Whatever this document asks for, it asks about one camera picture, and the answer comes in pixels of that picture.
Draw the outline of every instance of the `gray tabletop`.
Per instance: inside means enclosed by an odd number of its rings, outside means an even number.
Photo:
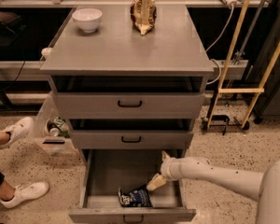
[[[140,35],[133,26],[129,6],[91,7],[103,12],[99,29],[85,34],[69,20],[40,69],[44,74],[200,76],[213,73],[213,65],[185,6],[157,5],[155,27],[146,35]]]

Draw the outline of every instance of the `white shoe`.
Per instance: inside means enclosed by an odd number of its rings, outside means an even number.
[[[0,145],[0,149],[10,147],[18,139],[24,137],[33,129],[34,120],[31,117],[20,119],[15,124],[5,128],[2,132],[10,132],[10,139],[7,144]]]
[[[5,208],[12,208],[24,201],[33,200],[44,196],[49,191],[49,183],[27,183],[24,185],[18,185],[15,189],[16,190],[13,199],[4,201],[0,198],[0,203]]]

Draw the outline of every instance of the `black drawer handle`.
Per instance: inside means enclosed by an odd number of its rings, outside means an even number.
[[[141,136],[138,137],[138,139],[126,139],[124,136],[121,137],[122,143],[140,143],[141,142]]]
[[[139,104],[136,105],[124,105],[121,103],[121,101],[118,101],[118,106],[122,108],[137,108],[140,107],[141,105],[142,105],[142,101],[139,101]]]
[[[142,223],[143,221],[144,221],[143,215],[141,215],[141,219],[139,221],[127,221],[125,219],[125,215],[123,215],[123,222],[126,224],[138,224],[138,223]]]

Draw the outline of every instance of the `gold bag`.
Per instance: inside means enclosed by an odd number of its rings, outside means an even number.
[[[156,17],[155,0],[133,0],[131,4],[131,20],[140,30],[141,35],[145,35],[154,27]]]

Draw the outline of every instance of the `cabinet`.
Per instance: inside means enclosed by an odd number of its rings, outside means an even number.
[[[70,20],[41,67],[73,144],[87,166],[76,223],[191,221],[182,182],[151,193],[152,208],[122,208],[118,190],[160,171],[161,150],[182,157],[213,73],[183,5],[158,5],[155,29],[141,36],[126,5],[103,11],[93,34]]]

